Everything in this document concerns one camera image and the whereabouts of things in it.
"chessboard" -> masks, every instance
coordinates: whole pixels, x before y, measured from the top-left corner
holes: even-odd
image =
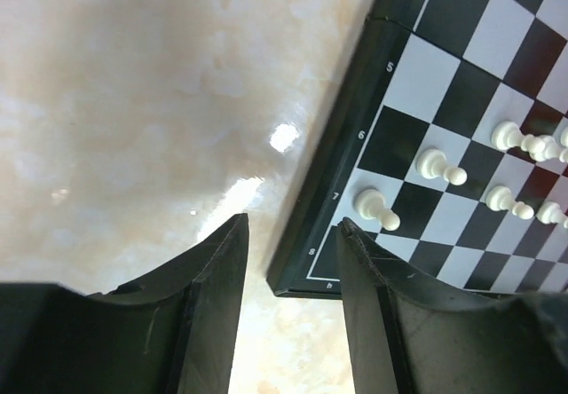
[[[494,294],[565,291],[568,229],[491,210],[499,185],[538,213],[568,210],[568,164],[502,151],[495,128],[561,143],[568,127],[568,0],[375,0],[272,261],[277,296],[339,298],[337,225],[444,282]],[[428,149],[467,172],[426,178]],[[375,189],[396,230],[355,209]]]

